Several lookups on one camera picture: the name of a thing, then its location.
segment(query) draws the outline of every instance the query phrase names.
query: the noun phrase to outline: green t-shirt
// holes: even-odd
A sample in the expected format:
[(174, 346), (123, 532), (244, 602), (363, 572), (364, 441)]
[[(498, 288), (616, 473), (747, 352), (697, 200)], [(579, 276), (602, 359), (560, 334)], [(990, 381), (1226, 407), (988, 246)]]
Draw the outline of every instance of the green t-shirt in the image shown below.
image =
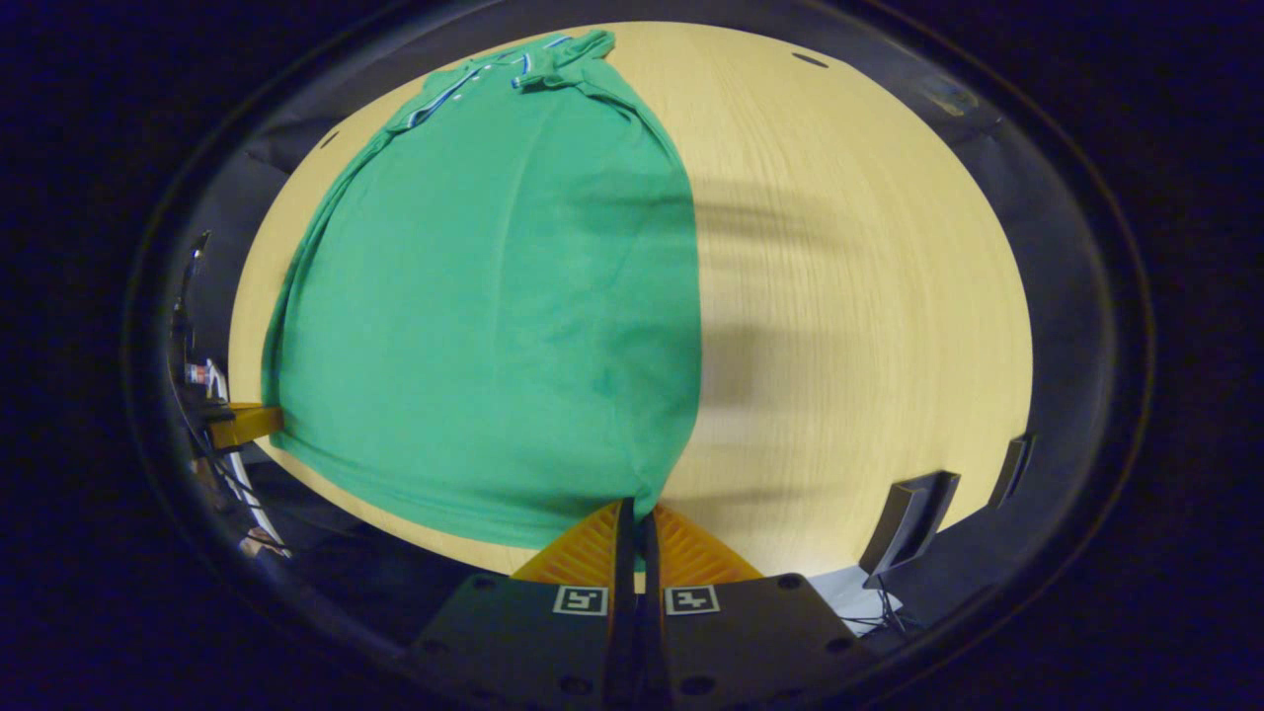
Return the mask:
[(317, 207), (263, 352), (277, 447), (417, 524), (544, 547), (698, 411), (693, 196), (657, 119), (551, 35), (430, 76)]

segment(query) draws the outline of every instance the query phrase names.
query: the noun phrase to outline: wood grain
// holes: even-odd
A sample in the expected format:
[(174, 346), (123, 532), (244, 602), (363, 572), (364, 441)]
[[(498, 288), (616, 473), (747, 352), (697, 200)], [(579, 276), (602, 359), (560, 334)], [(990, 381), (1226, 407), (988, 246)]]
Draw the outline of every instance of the wood grain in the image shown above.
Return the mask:
[[(964, 167), (836, 59), (704, 25), (600, 27), (694, 190), (703, 399), (664, 502), (765, 573), (809, 576), (856, 564), (892, 482), (957, 472), (944, 525), (976, 511), (1026, 428), (1031, 338), (1009, 243)], [(234, 400), (259, 399), (264, 333), (308, 218), (423, 78), (335, 127), (278, 195), (234, 305)], [(406, 521), (260, 444), (337, 506), (417, 545), (499, 572), (535, 553)]]

